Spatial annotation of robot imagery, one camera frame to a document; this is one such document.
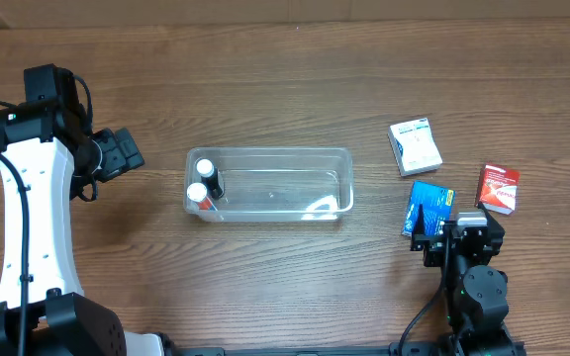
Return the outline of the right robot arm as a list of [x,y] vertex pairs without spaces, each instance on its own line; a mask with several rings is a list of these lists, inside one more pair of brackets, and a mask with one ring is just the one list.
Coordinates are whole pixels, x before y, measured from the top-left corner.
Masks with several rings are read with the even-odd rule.
[[[445,221],[435,234],[426,234],[425,213],[419,208],[411,249],[424,254],[424,265],[437,267],[441,280],[435,295],[418,312],[392,348],[399,355],[524,356],[524,343],[515,341],[506,325],[508,277],[489,266],[500,253],[505,230],[480,204]],[[445,297],[451,331],[435,342],[407,343],[417,321],[439,297]]]

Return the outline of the clear plastic container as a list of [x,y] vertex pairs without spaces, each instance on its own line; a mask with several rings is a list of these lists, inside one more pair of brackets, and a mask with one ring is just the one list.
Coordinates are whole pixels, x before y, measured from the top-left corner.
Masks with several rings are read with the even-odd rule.
[[184,209],[206,222],[336,221],[354,205],[352,157],[343,147],[195,147],[185,187],[201,181],[203,159],[217,169],[223,197],[211,210],[186,197]]

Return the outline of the blue medicine box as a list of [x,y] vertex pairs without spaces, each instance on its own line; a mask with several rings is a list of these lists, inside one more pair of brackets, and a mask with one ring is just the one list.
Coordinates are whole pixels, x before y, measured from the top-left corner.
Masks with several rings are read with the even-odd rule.
[[425,234],[438,234],[443,222],[450,218],[454,199],[454,190],[415,181],[407,205],[402,235],[412,235],[417,224],[419,207],[423,207]]

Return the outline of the black tube white cap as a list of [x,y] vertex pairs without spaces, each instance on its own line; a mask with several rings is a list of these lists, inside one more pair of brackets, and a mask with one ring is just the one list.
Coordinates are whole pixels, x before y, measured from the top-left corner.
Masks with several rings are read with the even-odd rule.
[[202,158],[196,162],[196,170],[211,197],[215,200],[221,199],[225,191],[215,164],[209,159]]

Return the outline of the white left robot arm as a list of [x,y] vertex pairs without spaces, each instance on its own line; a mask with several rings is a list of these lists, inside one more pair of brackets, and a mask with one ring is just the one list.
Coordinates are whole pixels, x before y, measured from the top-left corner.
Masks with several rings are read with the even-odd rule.
[[91,108],[59,99],[0,103],[5,242],[0,355],[170,355],[159,333],[124,330],[87,299],[72,247],[71,199],[143,165],[131,134],[91,129]]

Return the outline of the orange tube white cap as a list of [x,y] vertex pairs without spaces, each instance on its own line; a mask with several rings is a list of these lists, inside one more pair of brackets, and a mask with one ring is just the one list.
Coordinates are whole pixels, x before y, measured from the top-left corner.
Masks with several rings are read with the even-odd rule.
[[197,205],[200,211],[215,211],[213,200],[209,196],[209,191],[203,183],[192,183],[188,186],[187,198]]

